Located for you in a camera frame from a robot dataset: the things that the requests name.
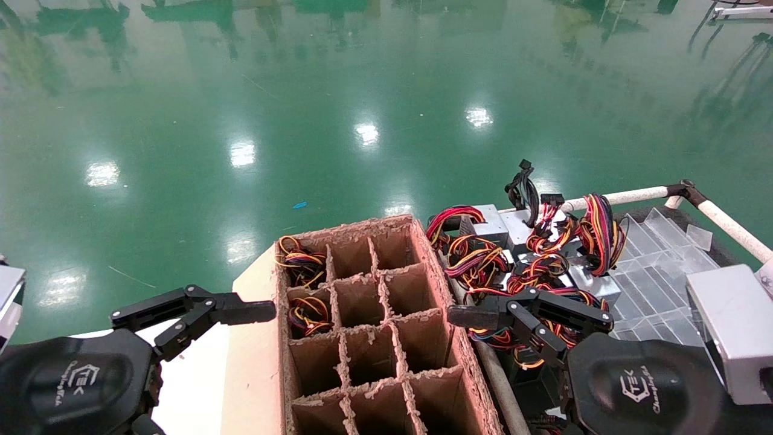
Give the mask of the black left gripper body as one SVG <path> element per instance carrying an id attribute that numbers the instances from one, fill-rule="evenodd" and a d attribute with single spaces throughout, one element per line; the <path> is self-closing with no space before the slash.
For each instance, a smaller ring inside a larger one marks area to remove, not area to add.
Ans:
<path id="1" fill-rule="evenodd" d="M 151 344 L 128 330 L 6 347 L 3 434 L 162 434 L 162 386 Z"/>

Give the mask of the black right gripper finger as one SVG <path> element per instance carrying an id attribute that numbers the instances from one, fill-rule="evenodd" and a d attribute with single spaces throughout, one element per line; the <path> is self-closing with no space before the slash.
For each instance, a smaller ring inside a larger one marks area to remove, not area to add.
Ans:
<path id="1" fill-rule="evenodd" d="M 472 341 L 498 350 L 531 349 L 544 364 L 565 366 L 568 344 L 520 304 L 496 309 L 453 305 L 448 308 L 448 322 L 466 330 Z"/>
<path id="2" fill-rule="evenodd" d="M 531 289 L 516 295 L 487 297 L 478 306 L 453 305 L 448 322 L 456 327 L 538 333 L 547 326 L 542 320 L 563 325 L 579 333 L 608 333 L 613 316 L 604 309 L 573 300 L 565 295 Z"/>

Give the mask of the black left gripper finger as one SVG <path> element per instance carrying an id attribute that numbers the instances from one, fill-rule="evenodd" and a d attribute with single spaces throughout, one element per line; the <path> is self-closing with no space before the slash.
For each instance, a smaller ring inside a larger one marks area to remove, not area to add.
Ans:
<path id="1" fill-rule="evenodd" d="M 194 304 L 174 325 L 155 338 L 156 357 L 160 361 L 171 361 L 217 324 L 267 323 L 275 319 L 276 313 L 274 304 Z"/>
<path id="2" fill-rule="evenodd" d="M 267 323 L 276 314 L 273 301 L 245 302 L 234 292 L 213 294 L 200 286 L 188 285 L 116 309 L 111 314 L 111 324 L 114 330 L 137 332 L 168 320 L 179 320 L 180 329 L 202 330 L 215 324 Z"/>

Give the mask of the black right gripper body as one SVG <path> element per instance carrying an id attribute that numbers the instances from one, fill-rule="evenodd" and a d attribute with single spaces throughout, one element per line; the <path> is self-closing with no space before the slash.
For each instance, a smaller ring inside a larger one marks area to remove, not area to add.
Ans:
<path id="1" fill-rule="evenodd" d="M 705 349 L 595 333 L 566 355 L 566 410 L 588 434 L 710 434 L 727 393 Z"/>

